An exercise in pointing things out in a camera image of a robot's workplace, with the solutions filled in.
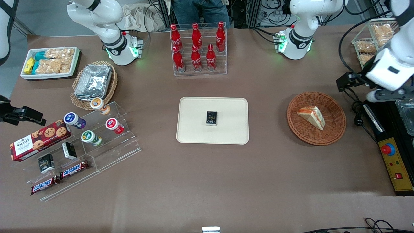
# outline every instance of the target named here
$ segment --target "brown table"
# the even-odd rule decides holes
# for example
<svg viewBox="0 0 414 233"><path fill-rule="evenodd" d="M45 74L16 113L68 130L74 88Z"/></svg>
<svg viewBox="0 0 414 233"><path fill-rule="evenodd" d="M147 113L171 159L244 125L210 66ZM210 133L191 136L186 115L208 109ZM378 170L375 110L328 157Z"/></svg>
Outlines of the brown table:
<svg viewBox="0 0 414 233"><path fill-rule="evenodd" d="M116 66L113 100L143 149L135 156L52 199L29 196L22 171L10 166L8 145L38 125L0 124L2 232L222 232L298 233L363 226L364 217L412 230L414 197L394 197L377 145L353 125L350 100L336 89L346 72L337 45L350 26L320 27L305 58L276 54L246 29L231 29L229 74L178 80L171 70L169 34L151 36L143 58ZM345 41L344 56L357 67ZM29 48L77 46L80 67L109 61L96 36L29 37ZM19 79L13 106L30 106L49 122L75 111L73 80ZM368 88L357 88L361 97ZM289 129L286 108L305 91L324 92L344 108L347 130L329 146L311 146ZM240 145L181 144L175 137L184 96L243 97L249 103L250 141Z"/></svg>

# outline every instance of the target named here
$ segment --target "red bottle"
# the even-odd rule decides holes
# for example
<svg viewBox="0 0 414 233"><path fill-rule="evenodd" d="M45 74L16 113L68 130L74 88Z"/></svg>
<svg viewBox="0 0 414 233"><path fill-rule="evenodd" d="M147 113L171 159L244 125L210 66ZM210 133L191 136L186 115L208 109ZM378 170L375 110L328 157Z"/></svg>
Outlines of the red bottle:
<svg viewBox="0 0 414 233"><path fill-rule="evenodd" d="M201 33L200 30L198 30L198 23L193 23L193 35L191 37L193 39L193 45L197 47L199 53L202 53L203 43L201 42Z"/></svg>
<svg viewBox="0 0 414 233"><path fill-rule="evenodd" d="M193 53L191 54L191 60L193 61L193 69L195 72L200 72L202 70L201 56L198 53L197 46L193 45L192 51Z"/></svg>
<svg viewBox="0 0 414 233"><path fill-rule="evenodd" d="M183 56L180 53L180 50L178 49L178 46L173 47L173 60L174 64L176 65L175 68L179 73L182 73L185 71Z"/></svg>
<svg viewBox="0 0 414 233"><path fill-rule="evenodd" d="M208 45L208 52L207 52L207 69L208 71L215 71L216 70L216 54L214 53L214 48L212 44Z"/></svg>
<svg viewBox="0 0 414 233"><path fill-rule="evenodd" d="M224 23L221 21L219 22L219 29L217 29L216 33L216 46L219 53L226 50L226 33L224 32Z"/></svg>
<svg viewBox="0 0 414 233"><path fill-rule="evenodd" d="M181 35L177 31L177 26L175 24L171 24L171 40L173 41L173 46L178 46L180 51L183 50L183 43L181 42Z"/></svg>

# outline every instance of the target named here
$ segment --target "black box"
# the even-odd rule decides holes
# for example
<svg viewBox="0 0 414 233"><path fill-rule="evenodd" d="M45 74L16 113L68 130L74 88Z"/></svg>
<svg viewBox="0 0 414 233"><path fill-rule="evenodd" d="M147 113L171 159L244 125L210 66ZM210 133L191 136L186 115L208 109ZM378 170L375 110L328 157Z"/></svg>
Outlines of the black box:
<svg viewBox="0 0 414 233"><path fill-rule="evenodd" d="M68 159L76 159L76 151L75 146L72 143L64 142L62 144L63 152L65 153L65 157Z"/></svg>
<svg viewBox="0 0 414 233"><path fill-rule="evenodd" d="M55 169L55 162L53 161L53 156L51 154L40 157L37 161L39 162L40 173L42 174Z"/></svg>
<svg viewBox="0 0 414 233"><path fill-rule="evenodd" d="M207 112L206 125L217 125L217 112Z"/></svg>

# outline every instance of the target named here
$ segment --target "white tray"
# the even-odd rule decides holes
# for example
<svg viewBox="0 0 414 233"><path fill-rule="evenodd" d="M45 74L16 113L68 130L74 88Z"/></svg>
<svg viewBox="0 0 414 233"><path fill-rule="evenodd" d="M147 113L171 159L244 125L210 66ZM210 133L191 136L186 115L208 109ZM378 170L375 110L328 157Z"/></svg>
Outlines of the white tray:
<svg viewBox="0 0 414 233"><path fill-rule="evenodd" d="M217 112L217 125L207 126L207 111ZM238 144L249 141L248 103L244 98L183 97L177 122L181 143Z"/></svg>
<svg viewBox="0 0 414 233"><path fill-rule="evenodd" d="M37 52L44 52L48 49L64 49L64 48L72 48L72 49L75 50L75 53L73 54L72 64L70 64L69 73L44 74L44 75L27 75L23 72L24 67L25 67L27 61L29 60L29 58L30 57L34 58L34 55ZM20 76L22 78L26 79L26 80L59 79L59 78L70 77L75 72L78 58L79 58L79 49L77 47L56 47L56 48L30 49L27 52L26 59L24 60L22 71L20 72Z"/></svg>

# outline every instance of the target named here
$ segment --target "jeans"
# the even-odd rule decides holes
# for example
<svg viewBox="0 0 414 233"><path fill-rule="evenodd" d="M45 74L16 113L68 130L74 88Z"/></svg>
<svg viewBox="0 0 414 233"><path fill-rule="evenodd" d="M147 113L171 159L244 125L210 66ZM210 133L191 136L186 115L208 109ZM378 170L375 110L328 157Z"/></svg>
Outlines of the jeans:
<svg viewBox="0 0 414 233"><path fill-rule="evenodd" d="M206 23L226 22L230 27L230 17L226 5L221 0L171 0L179 24L200 23L199 12Z"/></svg>

